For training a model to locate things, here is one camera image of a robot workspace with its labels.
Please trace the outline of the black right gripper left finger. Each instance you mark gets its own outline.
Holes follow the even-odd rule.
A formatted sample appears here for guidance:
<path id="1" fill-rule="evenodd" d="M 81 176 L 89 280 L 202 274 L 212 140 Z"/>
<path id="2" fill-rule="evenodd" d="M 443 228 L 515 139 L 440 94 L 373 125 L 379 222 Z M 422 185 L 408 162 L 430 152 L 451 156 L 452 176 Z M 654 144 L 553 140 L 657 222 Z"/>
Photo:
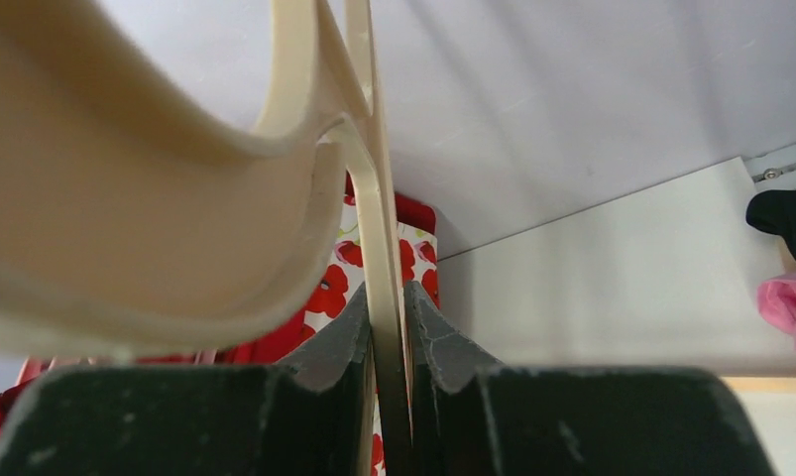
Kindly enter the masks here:
<path id="1" fill-rule="evenodd" d="M 363 475 L 371 337 L 358 289 L 272 365 L 71 366 L 29 385 L 0 475 Z"/>

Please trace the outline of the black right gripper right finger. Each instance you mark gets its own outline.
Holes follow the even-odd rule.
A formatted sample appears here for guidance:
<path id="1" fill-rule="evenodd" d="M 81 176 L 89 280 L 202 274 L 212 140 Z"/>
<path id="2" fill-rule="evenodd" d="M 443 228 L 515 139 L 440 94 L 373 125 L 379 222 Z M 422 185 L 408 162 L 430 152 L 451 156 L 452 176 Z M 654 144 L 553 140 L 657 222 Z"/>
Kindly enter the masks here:
<path id="1" fill-rule="evenodd" d="M 770 475 L 735 394 L 687 367 L 509 366 L 403 291 L 417 475 Z"/>

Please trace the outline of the beige plastic hanger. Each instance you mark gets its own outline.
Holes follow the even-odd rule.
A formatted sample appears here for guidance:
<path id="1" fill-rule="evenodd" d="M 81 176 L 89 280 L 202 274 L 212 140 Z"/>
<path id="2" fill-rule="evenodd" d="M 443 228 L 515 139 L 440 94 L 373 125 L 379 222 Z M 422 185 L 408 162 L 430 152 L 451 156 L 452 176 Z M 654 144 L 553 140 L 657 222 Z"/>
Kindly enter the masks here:
<path id="1" fill-rule="evenodd" d="M 354 187 L 384 440 L 411 445 L 370 4 L 271 5 L 262 113 L 232 128 L 92 1 L 0 1 L 0 352 L 224 347 L 309 298 Z"/>

